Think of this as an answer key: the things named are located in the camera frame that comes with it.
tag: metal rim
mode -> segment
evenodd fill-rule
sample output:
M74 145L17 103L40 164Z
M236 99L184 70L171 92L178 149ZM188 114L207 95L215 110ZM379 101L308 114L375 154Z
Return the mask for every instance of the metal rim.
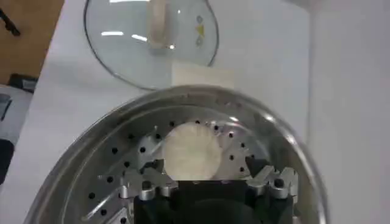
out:
M69 163L72 159L74 159L77 155L82 152L82 147L80 145L84 144L84 141L88 139L88 135L95 128L103 127L108 122L121 122L120 115L126 113L130 109L139 108L147 104L148 101L158 99L161 94L186 94L190 92L196 91L214 91L216 93L227 93L228 95L238 97L243 100L243 102L248 103L249 105L253 105L258 108L259 114L266 117L268 115L272 115L274 120L272 123L274 127L285 137L289 143L293 146L293 150L296 155L300 159L305 168L309 182L313 187L314 197L317 201L316 211L318 213L318 221L320 224L329 223L329 214L328 214L328 205L327 198L325 193L325 187L322 183L319 172L317 171L316 166L314 165L313 159L308 153L305 145L295 137L294 132L289 127L288 124L283 122L278 116L275 115L271 110L267 109L262 103L259 103L257 100L253 98L244 96L240 93L219 88L219 87L210 87L210 86L178 86L169 89L164 89L161 91L156 91L154 93L142 96L137 100L127 102L119 108L114 109L109 114L102 117L100 120L95 122L88 130L86 130L81 137L75 140L73 144L69 147L69 149L63 154L63 156L59 159L55 167L51 170L48 177L45 179L43 185L41 186L30 211L27 215L25 223L34 223L37 218L39 218L44 211L42 211L41 206L45 207L50 199L50 195L54 192L56 184L61 180L63 173L65 172L63 166Z
M123 77L123 75L121 75L121 74L119 74L117 72L114 72L107 65L105 65L103 63L103 61L99 58L98 53L92 47L92 43L91 43L90 37L89 37L88 32L87 32L87 10L88 10L88 5L89 5L90 1L91 0L86 0L86 2L85 2L85 6L84 6L84 10L83 10L83 29L84 29L84 34L85 34L85 37L87 39L88 45L89 45L89 47L90 47L90 49L92 51L92 54L97 59L99 64L101 64L101 66L103 66L103 68L105 70L107 70L111 75L113 75L114 77L116 77L116 78L118 78L118 79L120 79L120 80L122 80L122 81L124 81L124 82L126 82L126 83L128 83L130 85L132 85L132 86L135 86L135 87L140 88L140 89L145 89L145 90L158 90L158 88L150 88L150 87L141 86L139 84L136 84L135 82L132 82L130 80L125 79ZM211 60L210 60L210 62L208 64L208 66L212 66L214 64L215 56L216 56L216 54L218 52L218 49L219 49L219 27L218 27L217 18L215 17L214 11L213 11L209 1L208 0L203 0L203 1L206 3L208 9L211 12L211 15L213 17L213 21L215 23L215 28L216 28L216 37L217 37L216 46L215 46L214 54L211 57Z

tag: pot lid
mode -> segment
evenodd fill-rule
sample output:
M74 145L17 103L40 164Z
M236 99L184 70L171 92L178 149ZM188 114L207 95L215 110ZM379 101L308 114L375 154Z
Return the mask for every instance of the pot lid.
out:
M88 42L113 75L140 88L171 86L172 61L211 65L218 26L204 0L94 0L84 15Z

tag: metal clamp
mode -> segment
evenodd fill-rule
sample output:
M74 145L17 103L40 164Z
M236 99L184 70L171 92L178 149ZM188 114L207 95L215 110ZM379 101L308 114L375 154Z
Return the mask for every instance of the metal clamp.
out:
M167 174L162 174L153 168L146 168L143 177L159 187L162 196L165 197L170 197L172 192L179 187L177 182L172 180Z
M290 195L294 197L294 203L296 203L298 181L298 174L293 168L284 168L281 174L269 183L271 195L278 199L284 199Z
M277 175L274 166L265 166L253 179L246 181L248 186L256 191L256 195L263 195L269 182Z
M121 198L139 196L142 201L146 201L155 197L155 185L145 180L137 170L127 171L121 182Z

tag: white table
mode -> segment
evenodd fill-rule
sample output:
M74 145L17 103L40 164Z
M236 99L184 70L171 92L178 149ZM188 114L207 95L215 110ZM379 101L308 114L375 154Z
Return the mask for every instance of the white table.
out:
M219 2L211 0L221 31L215 66L244 71L239 89L281 114L301 137L310 127L308 141L328 188L333 223L386 223L389 4L319 1L312 18L316 47L307 124L307 11L282 0L249 6L225 0L220 8ZM22 223L67 147L105 113L145 93L109 75L93 57L83 33L83 4L69 0L63 6L0 193L0 223ZM229 29L231 23L239 29Z

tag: perforated steamer tray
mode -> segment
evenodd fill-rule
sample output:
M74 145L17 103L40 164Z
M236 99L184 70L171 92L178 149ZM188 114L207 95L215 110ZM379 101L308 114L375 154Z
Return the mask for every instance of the perforated steamer tray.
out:
M97 121L46 178L26 223L131 223L131 199L118 196L123 174L160 159L164 137L190 121L214 130L224 149L217 180L248 178L246 156L292 167L301 222L327 223L323 185L291 129L256 100L210 86L156 91Z

